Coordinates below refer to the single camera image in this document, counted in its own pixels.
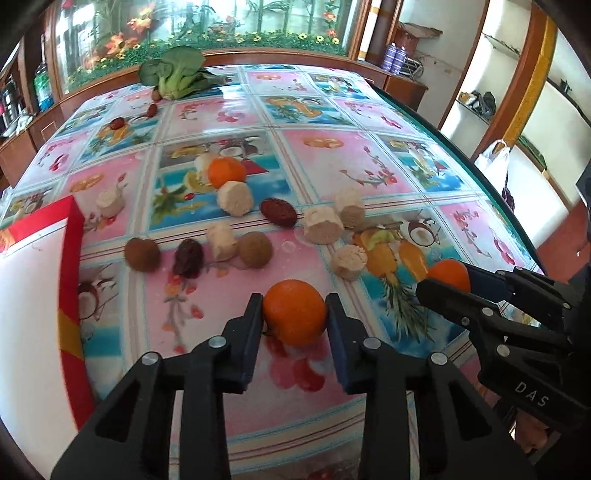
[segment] table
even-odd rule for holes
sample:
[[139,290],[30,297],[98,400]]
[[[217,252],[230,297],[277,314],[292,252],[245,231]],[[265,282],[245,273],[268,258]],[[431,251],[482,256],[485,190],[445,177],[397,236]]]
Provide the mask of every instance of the table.
[[[145,115],[151,89],[141,85],[85,102],[38,152],[2,213],[5,228],[57,199],[75,197],[85,217],[81,334],[97,398],[144,352],[168,357],[190,351],[240,315],[252,292],[265,293],[285,278],[307,281],[323,296],[338,292],[347,314],[360,318],[371,335],[410,355],[444,351],[477,384],[478,360],[464,330],[418,306],[414,287],[421,265],[443,258],[492,271],[515,265],[541,271],[531,243],[499,197],[487,192],[482,176],[420,117],[356,73],[292,65],[210,70],[228,84],[177,102],[162,100],[153,118]],[[108,124],[117,117],[125,126],[113,132]],[[300,224],[282,230],[257,210],[229,218],[236,235],[265,232],[274,246],[272,261],[248,270],[238,259],[208,260],[199,278],[183,282],[171,273],[175,248],[187,237],[206,243],[207,227],[226,218],[195,160],[207,151],[245,165],[256,205],[279,197],[301,218],[307,206],[330,205],[337,190],[355,186],[365,198],[367,221],[338,244],[318,246],[303,238]],[[103,218],[95,199],[113,187],[126,206],[117,217]],[[123,247],[133,236],[158,242],[163,261],[156,273],[138,274],[125,265]],[[347,243],[366,246],[374,260],[353,283],[327,268],[331,254]],[[207,245],[205,250],[208,259]],[[502,310],[514,313],[507,305]],[[363,408],[363,397],[344,395],[337,383],[326,338],[306,349],[265,338],[249,390],[225,398],[232,471],[245,478],[349,478]],[[410,424],[416,473],[412,415]]]

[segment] plastic bag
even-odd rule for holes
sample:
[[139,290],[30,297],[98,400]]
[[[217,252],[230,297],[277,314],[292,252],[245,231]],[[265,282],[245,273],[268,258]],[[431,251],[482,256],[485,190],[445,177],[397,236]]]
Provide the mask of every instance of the plastic bag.
[[[504,147],[497,153],[493,153],[499,144],[504,145]],[[496,140],[484,152],[478,155],[478,158],[474,162],[474,165],[484,174],[494,189],[501,194],[507,180],[510,153],[511,149],[504,140]]]

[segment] aquarium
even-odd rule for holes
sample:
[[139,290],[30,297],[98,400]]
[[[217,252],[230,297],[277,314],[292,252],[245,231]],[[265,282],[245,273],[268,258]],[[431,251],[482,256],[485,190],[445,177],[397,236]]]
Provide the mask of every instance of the aquarium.
[[64,93],[176,45],[347,53],[362,0],[60,0]]

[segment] blue bottle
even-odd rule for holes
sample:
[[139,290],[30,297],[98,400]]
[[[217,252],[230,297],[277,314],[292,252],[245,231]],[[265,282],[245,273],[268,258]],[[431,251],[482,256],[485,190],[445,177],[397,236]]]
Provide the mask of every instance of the blue bottle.
[[396,51],[396,55],[394,56],[394,61],[392,62],[392,67],[390,67],[390,72],[396,75],[400,74],[402,70],[402,66],[406,61],[406,49],[404,47],[400,47]]
[[392,67],[392,62],[394,61],[394,57],[397,51],[398,49],[396,48],[396,45],[394,43],[391,43],[390,45],[388,45],[388,48],[386,48],[384,60],[382,61],[382,69],[386,70],[386,72],[390,71],[390,68]]

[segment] green plant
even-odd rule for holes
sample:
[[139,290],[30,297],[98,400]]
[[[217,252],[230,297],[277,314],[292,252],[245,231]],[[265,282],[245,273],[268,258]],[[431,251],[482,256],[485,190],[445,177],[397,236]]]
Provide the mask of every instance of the green plant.
[[204,62],[205,57],[198,49],[174,47],[160,59],[143,62],[139,79],[146,86],[158,86],[163,98],[176,100],[223,83],[221,77],[201,68]]

